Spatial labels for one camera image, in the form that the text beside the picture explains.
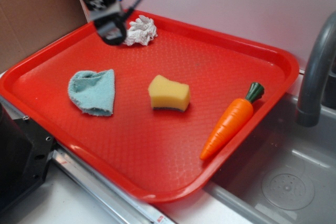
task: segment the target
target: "gray sink basin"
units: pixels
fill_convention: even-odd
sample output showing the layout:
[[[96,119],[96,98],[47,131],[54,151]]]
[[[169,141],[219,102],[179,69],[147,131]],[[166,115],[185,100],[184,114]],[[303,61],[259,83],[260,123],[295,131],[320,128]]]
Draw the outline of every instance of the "gray sink basin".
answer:
[[[286,94],[206,187],[254,223],[336,222],[336,113],[302,127],[296,102]]]

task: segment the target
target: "white wall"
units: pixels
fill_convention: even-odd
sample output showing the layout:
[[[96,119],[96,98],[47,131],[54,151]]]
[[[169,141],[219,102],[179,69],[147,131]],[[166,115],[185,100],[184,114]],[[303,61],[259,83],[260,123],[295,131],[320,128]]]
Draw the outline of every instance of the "white wall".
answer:
[[[305,68],[336,0],[143,0],[137,9],[287,50]]]

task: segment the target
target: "cardboard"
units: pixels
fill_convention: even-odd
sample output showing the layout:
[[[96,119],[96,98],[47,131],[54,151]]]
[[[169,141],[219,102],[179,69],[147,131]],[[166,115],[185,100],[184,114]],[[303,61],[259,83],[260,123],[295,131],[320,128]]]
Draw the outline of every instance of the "cardboard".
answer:
[[[80,0],[0,0],[0,73],[86,22]]]

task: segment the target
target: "sink drain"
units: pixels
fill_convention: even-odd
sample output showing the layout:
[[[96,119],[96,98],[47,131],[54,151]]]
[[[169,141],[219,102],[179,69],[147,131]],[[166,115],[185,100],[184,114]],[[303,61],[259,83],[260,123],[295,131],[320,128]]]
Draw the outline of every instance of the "sink drain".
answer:
[[[314,185],[305,174],[291,168],[271,170],[262,181],[266,199],[284,210],[306,207],[314,198]]]

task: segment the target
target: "yellow sponge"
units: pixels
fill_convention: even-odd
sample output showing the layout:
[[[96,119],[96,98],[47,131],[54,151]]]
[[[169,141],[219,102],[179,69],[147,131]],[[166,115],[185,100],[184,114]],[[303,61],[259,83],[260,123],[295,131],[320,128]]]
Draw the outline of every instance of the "yellow sponge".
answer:
[[[190,101],[189,85],[156,76],[148,87],[153,109],[185,111]]]

